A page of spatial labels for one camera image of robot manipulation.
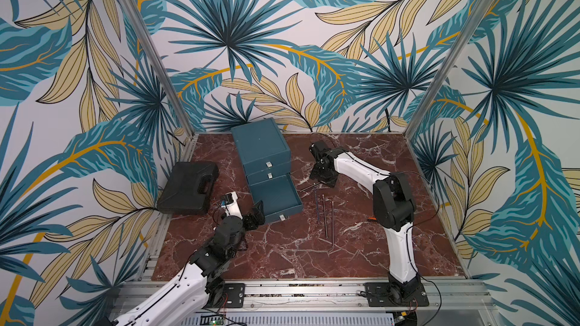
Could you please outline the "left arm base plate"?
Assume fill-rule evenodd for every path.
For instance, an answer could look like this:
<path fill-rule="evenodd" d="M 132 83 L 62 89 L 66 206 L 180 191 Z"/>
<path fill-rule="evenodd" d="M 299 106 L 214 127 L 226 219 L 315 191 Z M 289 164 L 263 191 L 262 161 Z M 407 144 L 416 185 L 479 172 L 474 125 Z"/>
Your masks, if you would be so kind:
<path fill-rule="evenodd" d="M 217 295 L 214 308 L 242 309 L 246 296 L 246 285 L 243 283 L 226 283 Z"/>

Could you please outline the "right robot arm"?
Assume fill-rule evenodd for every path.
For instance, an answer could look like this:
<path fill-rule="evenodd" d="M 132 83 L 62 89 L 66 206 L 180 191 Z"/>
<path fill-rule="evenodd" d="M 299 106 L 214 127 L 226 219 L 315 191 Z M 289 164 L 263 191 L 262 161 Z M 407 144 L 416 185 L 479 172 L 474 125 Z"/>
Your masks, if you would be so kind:
<path fill-rule="evenodd" d="M 407 176 L 377 168 L 323 141 L 311 143 L 309 151 L 315 159 L 311 179 L 333 188 L 338 177 L 344 175 L 372 193 L 373 217 L 385 229 L 388 241 L 388 295 L 395 303 L 403 303 L 421 287 L 412 244 L 416 203 Z"/>

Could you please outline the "dark pencil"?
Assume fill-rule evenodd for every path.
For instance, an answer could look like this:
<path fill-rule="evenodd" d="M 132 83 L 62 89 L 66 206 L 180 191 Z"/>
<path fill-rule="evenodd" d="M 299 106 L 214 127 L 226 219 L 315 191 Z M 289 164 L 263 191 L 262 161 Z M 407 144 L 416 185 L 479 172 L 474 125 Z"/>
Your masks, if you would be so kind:
<path fill-rule="evenodd" d="M 308 187 L 305 187 L 305 188 L 303 188 L 303 189 L 300 189 L 300 190 L 299 190 L 299 192 L 306 192 L 306 191 L 310 191 L 310 190 L 312 190 L 312 189 L 318 188 L 320 185 L 323 185 L 323 184 L 321 184 L 320 182 L 318 182 L 318 183 L 312 184 L 312 185 L 310 185 L 310 186 L 308 186 Z"/>

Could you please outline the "teal drawer cabinet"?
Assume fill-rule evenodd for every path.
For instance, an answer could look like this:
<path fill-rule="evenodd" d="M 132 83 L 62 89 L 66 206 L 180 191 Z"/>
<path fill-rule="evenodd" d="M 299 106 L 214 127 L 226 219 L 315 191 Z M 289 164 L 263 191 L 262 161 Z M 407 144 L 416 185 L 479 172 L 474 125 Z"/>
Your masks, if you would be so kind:
<path fill-rule="evenodd" d="M 263 119 L 231 129 L 249 185 L 291 172 L 291 151 L 276 122 Z"/>

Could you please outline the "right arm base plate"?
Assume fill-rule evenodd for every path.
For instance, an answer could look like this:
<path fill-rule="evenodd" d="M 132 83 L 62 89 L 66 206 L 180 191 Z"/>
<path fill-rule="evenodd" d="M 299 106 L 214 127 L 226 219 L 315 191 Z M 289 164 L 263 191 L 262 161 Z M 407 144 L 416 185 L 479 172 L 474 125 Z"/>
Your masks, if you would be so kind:
<path fill-rule="evenodd" d="M 423 284 L 400 286 L 390 282 L 368 282 L 360 293 L 369 307 L 400 307 L 415 309 L 429 306 L 430 302 Z"/>

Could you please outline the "teal bottom drawer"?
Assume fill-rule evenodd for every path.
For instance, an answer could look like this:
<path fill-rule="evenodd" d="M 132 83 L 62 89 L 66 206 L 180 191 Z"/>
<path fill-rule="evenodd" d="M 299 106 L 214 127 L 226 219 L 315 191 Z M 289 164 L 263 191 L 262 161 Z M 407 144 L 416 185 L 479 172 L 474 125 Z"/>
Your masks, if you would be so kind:
<path fill-rule="evenodd" d="M 262 202 L 265 223 L 284 221 L 303 211 L 303 203 L 298 195 L 290 174 L 249 186 L 254 203 Z"/>

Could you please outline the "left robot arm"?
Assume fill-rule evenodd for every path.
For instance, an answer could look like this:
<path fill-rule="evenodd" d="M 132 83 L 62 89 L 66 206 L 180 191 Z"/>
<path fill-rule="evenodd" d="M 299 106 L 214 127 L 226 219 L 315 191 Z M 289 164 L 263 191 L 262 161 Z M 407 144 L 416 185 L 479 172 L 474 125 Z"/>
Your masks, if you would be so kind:
<path fill-rule="evenodd" d="M 226 205 L 225 218 L 214 235 L 193 252 L 182 270 L 145 301 L 114 320 L 103 317 L 97 325 L 177 325 L 192 312 L 219 306 L 224 294 L 222 274 L 237 256 L 247 232 L 265 224 L 260 201 L 248 214 L 236 214 L 236 202 Z"/>

